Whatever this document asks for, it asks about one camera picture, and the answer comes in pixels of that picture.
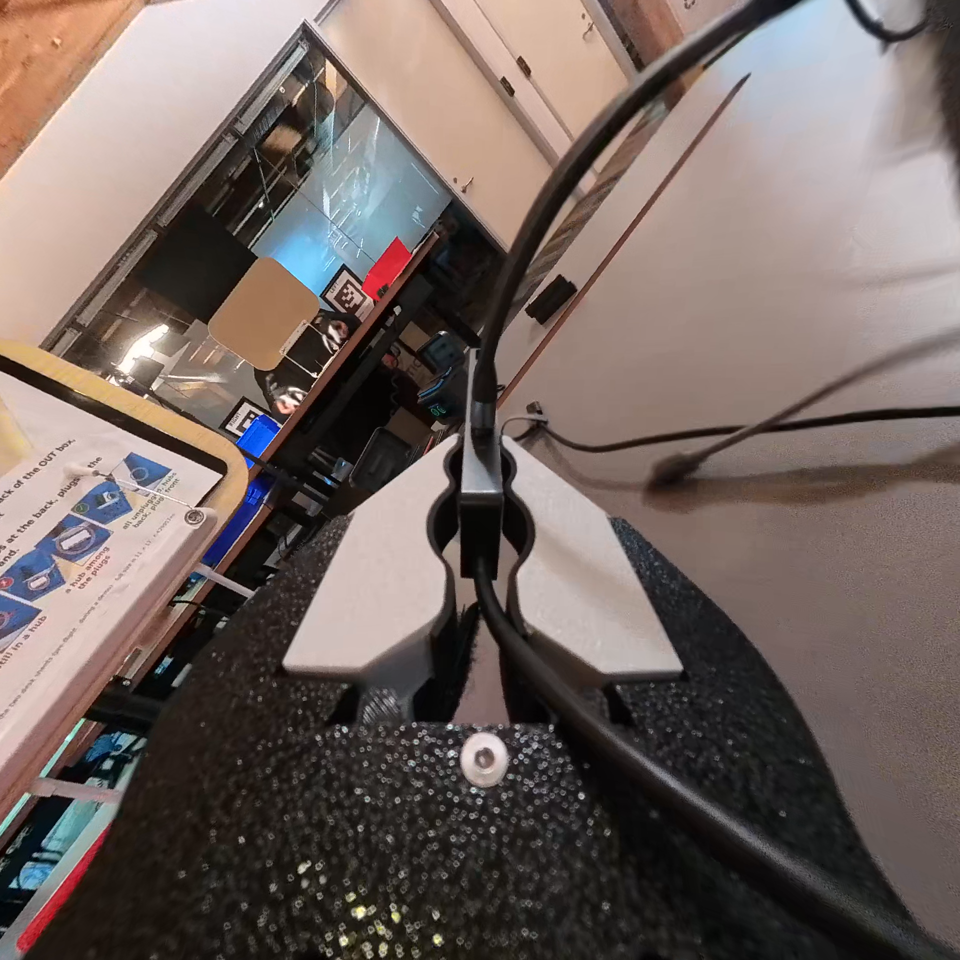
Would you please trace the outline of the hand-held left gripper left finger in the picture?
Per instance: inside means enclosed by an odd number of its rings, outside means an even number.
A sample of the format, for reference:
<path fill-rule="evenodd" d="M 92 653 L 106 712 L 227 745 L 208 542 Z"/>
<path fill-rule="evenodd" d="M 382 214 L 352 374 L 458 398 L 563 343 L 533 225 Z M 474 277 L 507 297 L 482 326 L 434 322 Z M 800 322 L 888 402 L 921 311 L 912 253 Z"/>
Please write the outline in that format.
<path fill-rule="evenodd" d="M 294 677 L 388 690 L 415 717 L 447 722 L 460 699 L 452 436 L 349 516 L 282 667 Z"/>

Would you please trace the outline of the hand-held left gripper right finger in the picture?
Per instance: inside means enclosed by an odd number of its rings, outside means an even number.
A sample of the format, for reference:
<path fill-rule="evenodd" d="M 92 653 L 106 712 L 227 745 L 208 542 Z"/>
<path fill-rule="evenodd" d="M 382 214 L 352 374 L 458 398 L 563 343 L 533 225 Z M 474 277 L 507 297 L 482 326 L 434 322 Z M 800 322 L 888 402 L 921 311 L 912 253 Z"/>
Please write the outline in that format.
<path fill-rule="evenodd" d="M 508 612 L 572 687 L 678 679 L 684 667 L 604 510 L 502 440 Z"/>

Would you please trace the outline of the blue plastic bin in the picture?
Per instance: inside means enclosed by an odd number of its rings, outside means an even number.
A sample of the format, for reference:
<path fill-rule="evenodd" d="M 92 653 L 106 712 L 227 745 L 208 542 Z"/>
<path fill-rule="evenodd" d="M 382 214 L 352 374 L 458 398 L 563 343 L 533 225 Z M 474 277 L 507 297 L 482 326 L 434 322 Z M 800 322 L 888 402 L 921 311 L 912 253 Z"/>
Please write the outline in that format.
<path fill-rule="evenodd" d="M 269 414 L 258 414 L 253 418 L 241 436 L 236 440 L 236 446 L 242 450 L 249 470 L 262 459 L 264 452 L 270 447 L 274 438 L 280 433 L 282 426 Z"/>
<path fill-rule="evenodd" d="M 258 474 L 247 484 L 243 502 L 204 554 L 201 560 L 204 566 L 215 569 L 230 553 L 257 515 L 271 486 L 272 481 L 265 473 Z"/>

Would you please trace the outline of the black device with green display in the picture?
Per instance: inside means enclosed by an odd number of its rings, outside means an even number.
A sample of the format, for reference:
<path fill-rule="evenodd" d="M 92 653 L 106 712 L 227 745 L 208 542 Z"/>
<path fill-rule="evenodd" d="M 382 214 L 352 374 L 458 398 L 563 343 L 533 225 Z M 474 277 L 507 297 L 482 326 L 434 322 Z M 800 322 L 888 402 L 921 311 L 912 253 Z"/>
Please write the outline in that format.
<path fill-rule="evenodd" d="M 464 343 L 450 331 L 440 331 L 420 350 L 433 378 L 417 393 L 417 405 L 435 422 L 459 423 L 466 414 L 469 386 L 468 357 Z"/>

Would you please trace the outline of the printed instruction sheet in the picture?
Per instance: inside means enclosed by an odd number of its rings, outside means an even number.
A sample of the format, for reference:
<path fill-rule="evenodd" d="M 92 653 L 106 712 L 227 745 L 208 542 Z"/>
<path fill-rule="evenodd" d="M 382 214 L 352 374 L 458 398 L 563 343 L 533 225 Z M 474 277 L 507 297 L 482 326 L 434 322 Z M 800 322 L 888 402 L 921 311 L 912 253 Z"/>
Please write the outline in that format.
<path fill-rule="evenodd" d="M 2 767 L 65 721 L 82 681 L 209 538 L 227 464 L 2 359 Z"/>

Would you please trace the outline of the small black block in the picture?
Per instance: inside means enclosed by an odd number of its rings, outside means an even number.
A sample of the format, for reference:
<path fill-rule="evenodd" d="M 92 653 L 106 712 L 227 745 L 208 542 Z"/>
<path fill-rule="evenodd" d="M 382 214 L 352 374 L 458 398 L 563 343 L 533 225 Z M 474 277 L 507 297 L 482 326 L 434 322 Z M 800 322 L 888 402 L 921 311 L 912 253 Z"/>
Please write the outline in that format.
<path fill-rule="evenodd" d="M 557 274 L 524 306 L 524 313 L 544 327 L 566 308 L 577 293 L 576 284 Z"/>

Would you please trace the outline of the glass partition window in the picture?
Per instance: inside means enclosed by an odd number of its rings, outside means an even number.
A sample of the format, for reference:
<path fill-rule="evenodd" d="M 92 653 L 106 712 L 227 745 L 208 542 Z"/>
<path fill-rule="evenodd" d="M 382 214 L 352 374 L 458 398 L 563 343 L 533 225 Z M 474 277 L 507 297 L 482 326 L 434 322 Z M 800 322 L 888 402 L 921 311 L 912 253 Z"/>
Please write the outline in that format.
<path fill-rule="evenodd" d="M 320 294 L 412 259 L 362 322 Z M 348 460 L 418 392 L 441 331 L 479 345 L 500 250 L 306 28 L 50 335 L 52 352 L 224 435 L 248 399 L 298 419 L 285 466 Z"/>

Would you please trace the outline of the white wall cabinets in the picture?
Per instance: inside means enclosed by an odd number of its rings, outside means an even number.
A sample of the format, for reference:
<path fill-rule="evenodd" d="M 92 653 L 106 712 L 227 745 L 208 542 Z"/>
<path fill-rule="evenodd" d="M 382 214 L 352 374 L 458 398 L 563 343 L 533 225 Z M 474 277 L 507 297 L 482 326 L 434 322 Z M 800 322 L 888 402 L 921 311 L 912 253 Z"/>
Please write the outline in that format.
<path fill-rule="evenodd" d="M 595 1 L 326 2 L 318 36 L 502 249 L 637 71 Z"/>

